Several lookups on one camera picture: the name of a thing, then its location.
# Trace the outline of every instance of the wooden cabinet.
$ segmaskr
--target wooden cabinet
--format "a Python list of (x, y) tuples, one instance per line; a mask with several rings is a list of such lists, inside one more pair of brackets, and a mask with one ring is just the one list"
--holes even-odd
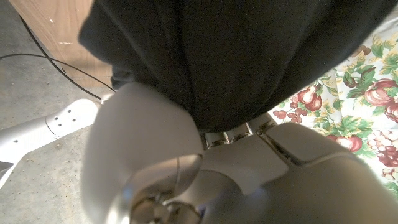
[[(111, 66), (99, 61), (78, 43), (80, 27), (90, 12), (92, 0), (9, 1), (54, 58), (110, 83)], [(62, 68), (81, 86), (101, 86), (72, 68)]]

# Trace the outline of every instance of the black cloth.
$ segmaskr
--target black cloth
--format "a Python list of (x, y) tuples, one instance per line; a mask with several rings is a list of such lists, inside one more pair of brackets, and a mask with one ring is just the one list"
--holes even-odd
[(396, 1), (97, 0), (80, 42), (112, 83), (156, 86), (201, 132), (259, 116), (342, 62)]

